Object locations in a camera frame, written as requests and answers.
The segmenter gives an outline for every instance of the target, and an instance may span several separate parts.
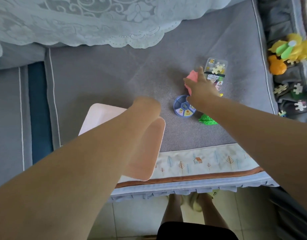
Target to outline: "green toy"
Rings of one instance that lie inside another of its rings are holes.
[[[205,124],[205,125],[217,125],[218,123],[214,121],[212,118],[210,118],[208,115],[203,114],[201,118],[199,119],[199,122]]]

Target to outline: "orange toy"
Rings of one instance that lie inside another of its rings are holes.
[[[275,55],[269,56],[268,61],[270,63],[269,70],[273,75],[284,74],[287,70],[287,65],[283,62],[283,60],[278,60]]]

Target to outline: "circular compartment case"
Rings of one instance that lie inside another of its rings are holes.
[[[188,103],[186,100],[187,95],[181,95],[176,98],[174,102],[174,111],[175,114],[180,117],[191,117],[195,112],[196,109]]]

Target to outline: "person's right hand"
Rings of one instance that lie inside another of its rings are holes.
[[[191,96],[187,97],[187,101],[197,110],[206,110],[206,102],[212,100],[215,96],[220,96],[218,90],[207,80],[203,68],[198,69],[198,82],[194,82],[189,78],[184,78],[184,82],[191,88]]]

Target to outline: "green fan blade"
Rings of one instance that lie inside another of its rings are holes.
[[[290,56],[292,52],[293,47],[289,46],[282,54],[281,54],[281,59],[286,60]]]
[[[280,56],[287,48],[288,48],[288,44],[283,44],[281,46],[279,46],[277,49],[276,49],[276,54],[277,56]]]

